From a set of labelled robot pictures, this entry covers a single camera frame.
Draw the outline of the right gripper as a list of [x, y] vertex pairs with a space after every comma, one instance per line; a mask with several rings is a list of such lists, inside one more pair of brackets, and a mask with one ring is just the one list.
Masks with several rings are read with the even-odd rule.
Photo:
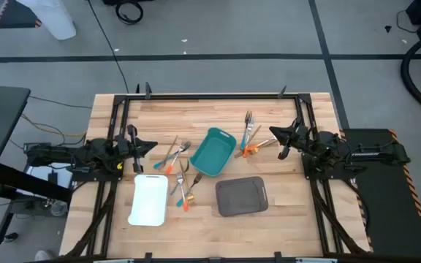
[[312, 140], [309, 139], [310, 129], [303, 125], [301, 117], [293, 120], [292, 124], [286, 128], [270, 126], [269, 130], [283, 146], [282, 151], [278, 155], [278, 159], [285, 159], [290, 152], [290, 148], [295, 148], [301, 153], [316, 157], [316, 153], [312, 149]]

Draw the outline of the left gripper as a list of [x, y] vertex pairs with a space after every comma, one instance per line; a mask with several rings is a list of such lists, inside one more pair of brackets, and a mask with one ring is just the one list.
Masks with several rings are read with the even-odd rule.
[[114, 141], [116, 145], [113, 147], [114, 151], [114, 161], [113, 168], [116, 170], [123, 169], [123, 163], [126, 159], [133, 158], [133, 170], [135, 173], [143, 173], [143, 166], [140, 164], [140, 154], [146, 155], [150, 150], [155, 148], [158, 145], [157, 141], [141, 141], [141, 150], [135, 140], [137, 139], [137, 129], [129, 124], [127, 127], [127, 133], [130, 136], [131, 140], [125, 139], [122, 135], [116, 135]]

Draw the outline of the white plastic bin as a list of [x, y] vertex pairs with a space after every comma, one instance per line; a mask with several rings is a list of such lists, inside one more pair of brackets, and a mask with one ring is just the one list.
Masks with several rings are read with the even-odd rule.
[[132, 226], [161, 226], [166, 218], [168, 179], [164, 175], [137, 175], [128, 223]]

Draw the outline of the teal plastic bin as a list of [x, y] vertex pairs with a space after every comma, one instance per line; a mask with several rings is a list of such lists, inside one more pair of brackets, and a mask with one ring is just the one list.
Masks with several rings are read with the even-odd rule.
[[209, 128], [190, 163], [204, 175], [216, 177], [225, 168], [236, 145], [237, 141], [231, 134], [219, 128]]

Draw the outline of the grey translucent plastic bin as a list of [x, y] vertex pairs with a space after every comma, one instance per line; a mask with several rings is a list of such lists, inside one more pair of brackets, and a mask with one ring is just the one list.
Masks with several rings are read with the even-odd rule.
[[258, 213], [268, 209], [268, 197], [261, 177], [222, 180], [216, 184], [219, 214], [224, 217]]

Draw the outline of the white sheet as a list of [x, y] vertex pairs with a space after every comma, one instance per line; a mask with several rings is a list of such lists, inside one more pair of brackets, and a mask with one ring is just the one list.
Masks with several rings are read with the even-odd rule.
[[[57, 186], [66, 188], [68, 190], [72, 190], [72, 173], [67, 170], [67, 164], [55, 163], [52, 167], [50, 166], [33, 167], [33, 166], [27, 165], [24, 168], [24, 172], [27, 175], [46, 181], [48, 183], [49, 183], [48, 174], [51, 172], [57, 172], [58, 173]], [[54, 194], [52, 193], [51, 188], [49, 188], [47, 192], [45, 192], [45, 188], [42, 188], [41, 190], [36, 189], [35, 192], [31, 190], [29, 191], [19, 190], [19, 192], [27, 196], [39, 197], [42, 199], [55, 199], [58, 196], [56, 192]]]

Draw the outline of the clear round container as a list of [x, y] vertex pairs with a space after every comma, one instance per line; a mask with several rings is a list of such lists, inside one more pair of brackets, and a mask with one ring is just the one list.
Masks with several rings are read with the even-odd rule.
[[62, 201], [55, 201], [50, 206], [50, 213], [55, 217], [62, 217], [65, 216], [68, 212], [68, 205]]

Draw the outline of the large hazard-striped black mat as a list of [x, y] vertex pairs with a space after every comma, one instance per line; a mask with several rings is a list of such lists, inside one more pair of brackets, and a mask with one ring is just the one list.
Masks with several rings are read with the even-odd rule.
[[365, 162], [356, 177], [374, 254], [421, 258], [421, 204], [409, 168]]

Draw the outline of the white plastic cover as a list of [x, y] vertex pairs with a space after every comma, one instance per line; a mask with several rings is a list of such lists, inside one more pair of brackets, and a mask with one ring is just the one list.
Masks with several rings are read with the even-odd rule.
[[16, 0], [28, 7], [57, 40], [76, 36], [74, 21], [62, 0]]

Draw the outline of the small hazard-striped black mat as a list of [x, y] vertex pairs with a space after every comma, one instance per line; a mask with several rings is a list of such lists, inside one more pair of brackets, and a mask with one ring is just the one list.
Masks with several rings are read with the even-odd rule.
[[0, 12], [0, 29], [39, 28], [42, 22], [26, 6], [16, 0], [5, 0]]

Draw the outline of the black aluminium table frame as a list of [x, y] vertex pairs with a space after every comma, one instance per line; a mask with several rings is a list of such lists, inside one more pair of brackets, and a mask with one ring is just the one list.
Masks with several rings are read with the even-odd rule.
[[[259, 131], [256, 142], [270, 137], [271, 126], [287, 126], [296, 118], [291, 96], [275, 94], [157, 94], [149, 100], [133, 98], [126, 114], [142, 140], [156, 147], [142, 160], [146, 173], [169, 149], [183, 140], [196, 149], [212, 127], [236, 138], [243, 134], [243, 119], [252, 111]], [[263, 148], [246, 158], [231, 158], [224, 168], [224, 180], [259, 176], [268, 196], [268, 209], [261, 213], [224, 217], [216, 204], [216, 179], [204, 177], [193, 187], [195, 205], [188, 210], [177, 203], [175, 189], [167, 200], [167, 212], [160, 226], [132, 226], [128, 222], [134, 195], [132, 163], [125, 164], [118, 184], [107, 255], [112, 258], [243, 258], [321, 256], [314, 202], [309, 182], [303, 175], [300, 154], [292, 150], [278, 159], [277, 145]]]

